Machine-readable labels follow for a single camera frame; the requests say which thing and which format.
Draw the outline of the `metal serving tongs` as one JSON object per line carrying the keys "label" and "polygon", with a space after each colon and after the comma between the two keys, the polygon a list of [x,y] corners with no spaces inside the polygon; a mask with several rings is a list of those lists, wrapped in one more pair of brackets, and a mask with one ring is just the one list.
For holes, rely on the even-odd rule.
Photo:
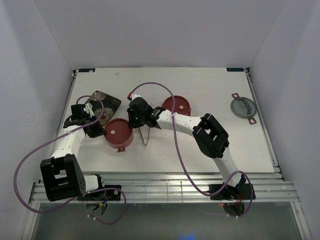
{"label": "metal serving tongs", "polygon": [[149,143],[151,128],[145,124],[139,128],[139,134],[142,139],[143,145],[146,147]]}

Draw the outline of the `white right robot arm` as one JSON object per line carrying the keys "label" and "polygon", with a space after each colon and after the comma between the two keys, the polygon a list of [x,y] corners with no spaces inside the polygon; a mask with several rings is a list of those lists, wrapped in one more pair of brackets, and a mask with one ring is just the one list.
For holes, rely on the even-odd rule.
{"label": "white right robot arm", "polygon": [[208,191],[201,191],[204,196],[218,200],[232,200],[253,194],[253,187],[242,171],[239,171],[229,150],[229,135],[211,114],[193,117],[171,112],[163,107],[152,108],[140,95],[128,96],[127,109],[132,129],[148,126],[160,130],[172,130],[174,136],[183,133],[193,137],[199,150],[206,157],[213,159],[223,184],[211,184]]}

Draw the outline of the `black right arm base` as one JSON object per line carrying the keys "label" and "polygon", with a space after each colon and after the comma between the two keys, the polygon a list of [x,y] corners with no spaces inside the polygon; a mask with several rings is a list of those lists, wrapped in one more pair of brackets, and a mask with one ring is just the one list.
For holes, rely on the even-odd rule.
{"label": "black right arm base", "polygon": [[[213,194],[217,192],[222,187],[222,184],[210,184],[208,186],[207,193]],[[211,196],[211,200],[250,200],[251,195],[253,196],[252,199],[256,199],[255,191],[253,189],[253,194],[251,194],[251,187],[253,189],[253,185],[250,186],[249,183],[245,183],[243,188],[237,189],[236,187],[231,187],[227,185],[221,192],[219,192],[215,196]]]}

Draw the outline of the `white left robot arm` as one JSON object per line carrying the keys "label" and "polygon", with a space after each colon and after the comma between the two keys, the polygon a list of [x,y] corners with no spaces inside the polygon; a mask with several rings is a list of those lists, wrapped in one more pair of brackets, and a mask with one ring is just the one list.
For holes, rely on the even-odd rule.
{"label": "white left robot arm", "polygon": [[106,195],[106,187],[99,174],[84,175],[77,161],[83,139],[105,134],[104,128],[89,104],[71,106],[71,116],[63,124],[63,137],[49,159],[42,160],[40,170],[46,196],[55,202],[89,193],[95,200]]}

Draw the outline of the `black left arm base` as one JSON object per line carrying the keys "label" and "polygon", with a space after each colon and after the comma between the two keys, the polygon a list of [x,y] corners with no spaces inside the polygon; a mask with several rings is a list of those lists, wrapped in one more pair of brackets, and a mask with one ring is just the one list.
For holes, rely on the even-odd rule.
{"label": "black left arm base", "polygon": [[121,200],[121,193],[119,190],[122,189],[121,185],[105,185],[105,188],[112,188],[109,190],[104,190],[101,192],[96,192],[96,193],[90,193],[85,196],[79,196],[77,197],[78,201],[120,201]]}

